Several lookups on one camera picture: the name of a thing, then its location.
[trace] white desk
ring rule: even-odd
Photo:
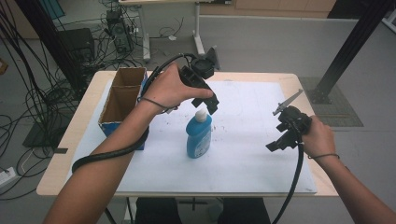
[[[148,62],[151,58],[149,52],[149,33],[146,29],[145,24],[145,14],[143,12],[142,5],[144,4],[166,4],[166,3],[195,3],[195,27],[192,31],[195,46],[198,51],[198,55],[204,55],[204,46],[201,41],[201,37],[199,35],[199,12],[200,12],[200,3],[199,2],[208,2],[208,0],[119,0],[121,5],[125,6],[134,6],[137,9],[140,19],[140,25],[143,34],[143,60]]]
[[[68,171],[70,169],[73,157],[75,155],[78,144],[81,141],[83,134],[86,132],[92,113],[95,110],[100,98],[104,92],[106,84],[115,76],[116,72],[112,71],[101,71],[95,74],[92,82],[87,89],[78,110],[73,117],[70,125],[68,126],[64,138],[62,139],[59,147],[68,148],[65,154],[55,154],[49,164],[46,173],[44,173],[38,187],[37,193],[40,195],[57,195],[62,187],[64,186]],[[298,89],[301,88],[301,84],[297,76],[293,74],[268,74],[268,73],[215,73],[210,80],[235,80],[235,81],[250,81],[250,82],[276,82],[279,83],[285,97],[290,97]],[[306,96],[302,94],[297,98],[293,105],[300,108],[307,115],[313,115],[312,107],[310,106]],[[323,172],[323,170],[311,160],[307,160],[311,168],[313,178],[317,187],[318,192],[315,196],[336,196],[332,182]],[[130,192],[116,193],[119,196],[136,196]],[[206,194],[181,194],[183,196],[219,196],[216,193]],[[246,194],[238,193],[239,196],[245,196]]]

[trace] hand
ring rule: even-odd
[[[304,151],[310,157],[335,153],[334,134],[318,117],[312,116],[308,134],[303,135]]]
[[[172,107],[190,98],[209,98],[213,91],[188,87],[180,80],[177,64],[171,63],[168,68],[155,78],[144,97],[160,105]]]

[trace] bracelet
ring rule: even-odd
[[[155,102],[155,101],[153,101],[153,100],[150,100],[150,99],[148,99],[148,98],[145,98],[145,97],[143,97],[143,96],[137,98],[137,102],[140,102],[141,100],[148,101],[148,102],[150,102],[150,103],[152,103],[152,104],[155,104],[155,105],[161,107],[161,108],[163,109],[163,113],[176,108],[176,106],[174,106],[174,107],[167,107],[167,106],[164,106],[164,105],[160,105],[160,104],[158,104],[157,102]]]
[[[320,156],[316,156],[316,157],[310,157],[310,156],[308,156],[308,159],[309,159],[309,160],[314,160],[314,159],[317,159],[317,158],[320,158],[320,157],[326,157],[326,156],[335,156],[335,157],[338,158],[338,160],[340,159],[340,156],[338,156],[338,155],[335,154],[335,153],[324,154],[324,155],[320,155]]]

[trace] person's left hand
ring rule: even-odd
[[[180,80],[177,64],[171,63],[168,68],[155,78],[143,97],[160,105],[173,107],[190,98],[209,98],[213,91],[188,87]]]

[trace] bottle label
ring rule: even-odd
[[[204,155],[209,149],[210,134],[211,132],[207,132],[207,134],[202,138],[201,142],[197,145],[197,148],[195,149],[195,158]]]

